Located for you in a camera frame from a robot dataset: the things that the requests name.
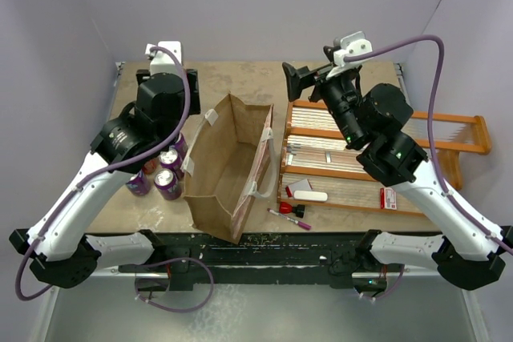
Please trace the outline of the purple fanta can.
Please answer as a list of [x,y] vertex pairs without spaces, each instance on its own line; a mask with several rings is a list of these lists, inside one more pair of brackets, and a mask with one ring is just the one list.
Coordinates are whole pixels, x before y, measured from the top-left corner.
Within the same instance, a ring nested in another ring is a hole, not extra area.
[[159,170],[154,177],[154,185],[161,196],[166,200],[176,200],[181,197],[180,182],[175,173],[169,169]]
[[135,196],[145,196],[151,190],[151,184],[143,171],[134,174],[126,183],[127,189]]
[[174,149],[182,159],[185,158],[186,154],[188,153],[188,144],[182,133],[179,133],[176,141],[169,147],[169,149]]
[[168,151],[162,151],[159,156],[159,161],[163,169],[172,171],[178,180],[183,179],[182,159],[176,149],[171,148]]

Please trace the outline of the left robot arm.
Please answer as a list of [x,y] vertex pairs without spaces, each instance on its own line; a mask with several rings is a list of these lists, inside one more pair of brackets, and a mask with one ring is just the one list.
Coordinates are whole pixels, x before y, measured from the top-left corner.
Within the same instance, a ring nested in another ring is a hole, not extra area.
[[34,277],[59,288],[73,288],[93,272],[121,265],[162,268],[165,253],[150,230],[129,235],[94,236],[86,230],[110,198],[155,158],[184,120],[184,84],[173,73],[136,73],[135,101],[106,122],[91,143],[83,165],[58,201],[29,229],[14,230],[9,241]]

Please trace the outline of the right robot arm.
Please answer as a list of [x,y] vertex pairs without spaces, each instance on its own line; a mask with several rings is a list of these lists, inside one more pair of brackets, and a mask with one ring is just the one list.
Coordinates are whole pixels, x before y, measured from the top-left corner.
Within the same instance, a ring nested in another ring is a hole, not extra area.
[[385,264],[427,268],[468,291],[499,280],[512,228],[487,220],[436,175],[434,152],[402,132],[413,110],[396,86],[379,83],[363,94],[358,68],[334,76],[329,76],[331,65],[310,70],[285,62],[282,68],[289,101],[312,87],[309,101],[325,103],[347,149],[360,152],[357,161],[364,171],[406,197],[442,232],[421,237],[368,231],[356,253],[362,269],[374,271]]

